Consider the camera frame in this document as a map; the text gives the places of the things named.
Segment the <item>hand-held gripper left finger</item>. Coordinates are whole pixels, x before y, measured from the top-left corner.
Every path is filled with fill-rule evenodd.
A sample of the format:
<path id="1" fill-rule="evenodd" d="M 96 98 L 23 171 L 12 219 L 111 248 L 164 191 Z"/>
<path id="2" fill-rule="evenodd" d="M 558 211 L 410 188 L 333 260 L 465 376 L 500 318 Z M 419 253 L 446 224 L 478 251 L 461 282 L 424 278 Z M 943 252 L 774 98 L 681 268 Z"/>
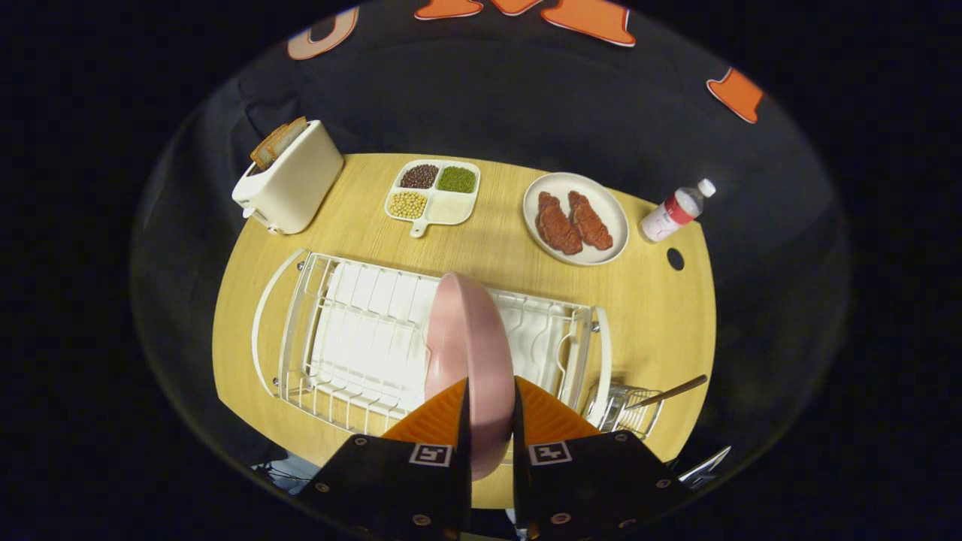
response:
<path id="1" fill-rule="evenodd" d="M 470 519 L 470 380 L 393 428 L 352 434 L 295 498 L 360 540 L 457 540 Z"/>

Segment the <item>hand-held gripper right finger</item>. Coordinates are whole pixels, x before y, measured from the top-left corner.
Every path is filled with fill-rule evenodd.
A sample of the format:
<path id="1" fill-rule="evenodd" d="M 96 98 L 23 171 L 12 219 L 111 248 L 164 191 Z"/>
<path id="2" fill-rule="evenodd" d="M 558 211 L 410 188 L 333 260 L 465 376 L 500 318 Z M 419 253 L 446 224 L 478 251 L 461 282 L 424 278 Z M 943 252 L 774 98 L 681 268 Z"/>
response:
<path id="1" fill-rule="evenodd" d="M 516 523 L 533 540 L 623 540 L 695 496 L 631 431 L 603 432 L 518 377 Z"/>

